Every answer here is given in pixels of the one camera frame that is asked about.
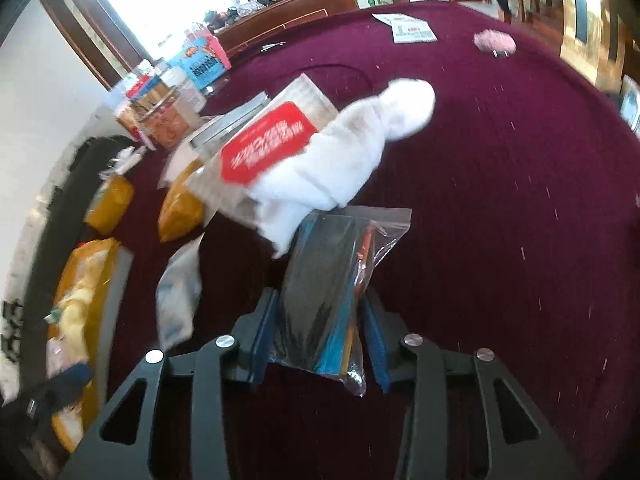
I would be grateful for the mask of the yellow soft cloth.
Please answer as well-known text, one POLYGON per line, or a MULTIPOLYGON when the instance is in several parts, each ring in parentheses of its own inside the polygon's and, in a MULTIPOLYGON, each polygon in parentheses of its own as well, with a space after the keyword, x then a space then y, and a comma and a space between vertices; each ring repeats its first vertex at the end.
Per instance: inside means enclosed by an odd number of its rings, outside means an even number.
POLYGON ((85 325, 100 274, 99 263, 83 263, 77 271, 77 280, 74 281, 73 287, 58 303, 61 310, 58 330, 62 338, 64 356, 70 363, 89 361, 85 325))

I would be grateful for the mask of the zip bag of cloths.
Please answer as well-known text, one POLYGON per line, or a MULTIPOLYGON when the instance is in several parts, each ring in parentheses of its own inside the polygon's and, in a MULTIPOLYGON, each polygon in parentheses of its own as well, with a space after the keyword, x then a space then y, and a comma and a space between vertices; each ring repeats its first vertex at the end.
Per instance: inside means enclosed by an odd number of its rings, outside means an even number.
POLYGON ((271 362, 366 393, 358 306, 411 216, 409 208, 348 206, 303 220, 281 288, 271 362))

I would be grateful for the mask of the orange yellow snack packet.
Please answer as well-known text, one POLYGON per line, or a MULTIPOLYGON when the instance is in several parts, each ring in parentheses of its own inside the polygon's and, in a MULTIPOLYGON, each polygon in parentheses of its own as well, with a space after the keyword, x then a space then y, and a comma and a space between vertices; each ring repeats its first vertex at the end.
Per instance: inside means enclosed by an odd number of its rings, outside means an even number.
POLYGON ((161 243, 178 240, 202 223, 204 204, 186 187, 186 180, 202 167, 199 159, 192 160, 171 183, 157 220, 161 243))

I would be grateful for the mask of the red white labelled pouch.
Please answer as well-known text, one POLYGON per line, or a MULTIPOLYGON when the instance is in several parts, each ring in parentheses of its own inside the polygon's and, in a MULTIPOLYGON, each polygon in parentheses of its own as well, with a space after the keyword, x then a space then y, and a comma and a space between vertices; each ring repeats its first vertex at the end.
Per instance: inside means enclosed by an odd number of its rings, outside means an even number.
POLYGON ((218 211, 253 222, 250 186, 278 162, 303 151, 336 116, 335 106, 308 75, 295 78, 186 179, 189 193, 203 204, 203 222, 218 211))

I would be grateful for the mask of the white fluffy towel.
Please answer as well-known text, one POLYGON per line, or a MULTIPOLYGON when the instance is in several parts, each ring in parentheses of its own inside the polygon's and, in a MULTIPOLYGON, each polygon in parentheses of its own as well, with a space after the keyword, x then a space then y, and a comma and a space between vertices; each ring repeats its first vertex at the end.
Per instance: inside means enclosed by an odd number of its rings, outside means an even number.
POLYGON ((436 94, 426 80, 391 81, 377 96, 341 110, 298 154, 281 160, 248 187, 256 226, 273 257, 288 252, 314 210, 343 208, 381 163, 385 144, 418 133, 431 121, 436 94))

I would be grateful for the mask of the yellow taped cardboard tray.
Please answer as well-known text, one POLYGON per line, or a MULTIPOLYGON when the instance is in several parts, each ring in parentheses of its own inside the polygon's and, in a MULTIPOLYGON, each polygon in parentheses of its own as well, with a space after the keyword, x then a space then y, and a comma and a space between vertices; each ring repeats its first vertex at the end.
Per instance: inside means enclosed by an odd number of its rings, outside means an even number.
POLYGON ((114 238, 90 240, 68 257, 47 323, 47 375, 72 365, 90 366, 92 378, 74 401, 52 418, 55 437, 72 452, 106 403, 115 324, 132 255, 114 238))

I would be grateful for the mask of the yellow tape roll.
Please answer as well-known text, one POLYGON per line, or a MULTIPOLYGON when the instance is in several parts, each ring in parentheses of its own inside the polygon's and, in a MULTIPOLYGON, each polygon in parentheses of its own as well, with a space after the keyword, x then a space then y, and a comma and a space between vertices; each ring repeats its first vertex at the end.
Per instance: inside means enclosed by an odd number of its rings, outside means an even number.
POLYGON ((85 222, 101 235, 114 231, 134 197, 134 187, 120 174, 108 177, 98 188, 85 214, 85 222))

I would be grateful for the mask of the white plastic bag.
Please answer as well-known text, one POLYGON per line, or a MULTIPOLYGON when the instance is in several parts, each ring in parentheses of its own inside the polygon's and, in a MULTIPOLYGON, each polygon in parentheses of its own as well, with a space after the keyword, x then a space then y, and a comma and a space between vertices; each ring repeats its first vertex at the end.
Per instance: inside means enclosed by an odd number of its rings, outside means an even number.
POLYGON ((108 162, 107 167, 100 172, 101 180, 106 181, 114 176, 124 176, 142 161, 147 150, 145 146, 123 148, 108 162))

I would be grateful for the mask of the black bag on chair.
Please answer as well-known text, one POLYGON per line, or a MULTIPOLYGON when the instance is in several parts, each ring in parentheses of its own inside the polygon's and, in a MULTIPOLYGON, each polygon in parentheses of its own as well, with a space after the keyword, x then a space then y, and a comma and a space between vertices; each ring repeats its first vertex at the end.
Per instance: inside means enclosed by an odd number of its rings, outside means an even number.
POLYGON ((91 138, 81 145, 66 180, 57 184, 46 209, 46 222, 35 248, 23 307, 18 377, 27 389, 46 378, 47 325, 44 316, 53 306, 65 263, 80 242, 85 214, 102 183, 100 172, 132 142, 123 136, 91 138))

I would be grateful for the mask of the clear snack jar red lid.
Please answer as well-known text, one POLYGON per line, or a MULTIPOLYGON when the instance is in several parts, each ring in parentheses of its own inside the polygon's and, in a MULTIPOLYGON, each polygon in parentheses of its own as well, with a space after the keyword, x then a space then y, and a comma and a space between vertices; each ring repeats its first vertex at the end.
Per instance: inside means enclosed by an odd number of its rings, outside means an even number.
POLYGON ((143 132, 165 150, 172 150, 196 129, 200 115, 176 86, 160 79, 147 92, 131 99, 132 109, 143 132))

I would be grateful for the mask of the paper leaflet on table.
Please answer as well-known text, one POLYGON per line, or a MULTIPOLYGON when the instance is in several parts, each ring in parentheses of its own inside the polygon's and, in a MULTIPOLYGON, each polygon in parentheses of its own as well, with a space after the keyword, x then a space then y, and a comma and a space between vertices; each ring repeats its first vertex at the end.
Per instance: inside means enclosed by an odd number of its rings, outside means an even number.
POLYGON ((390 26, 395 44, 418 44, 437 40, 427 21, 400 13, 373 14, 373 17, 390 26))

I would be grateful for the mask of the pink fluffy puff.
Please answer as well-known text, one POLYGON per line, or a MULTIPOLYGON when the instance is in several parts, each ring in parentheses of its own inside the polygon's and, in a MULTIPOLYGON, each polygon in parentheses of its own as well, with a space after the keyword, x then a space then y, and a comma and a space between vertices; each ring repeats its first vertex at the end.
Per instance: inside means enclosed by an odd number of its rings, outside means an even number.
POLYGON ((485 29, 473 36, 473 42, 478 50, 488 52, 497 58, 506 58, 516 52, 513 37, 495 29, 485 29))

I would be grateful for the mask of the wooden sideboard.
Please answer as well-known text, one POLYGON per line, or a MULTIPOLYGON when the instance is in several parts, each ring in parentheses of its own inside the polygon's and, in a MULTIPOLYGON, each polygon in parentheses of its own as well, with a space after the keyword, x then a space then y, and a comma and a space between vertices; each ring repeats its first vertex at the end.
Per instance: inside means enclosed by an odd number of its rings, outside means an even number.
POLYGON ((356 0, 282 0, 216 32, 229 58, 289 28, 358 8, 356 0))

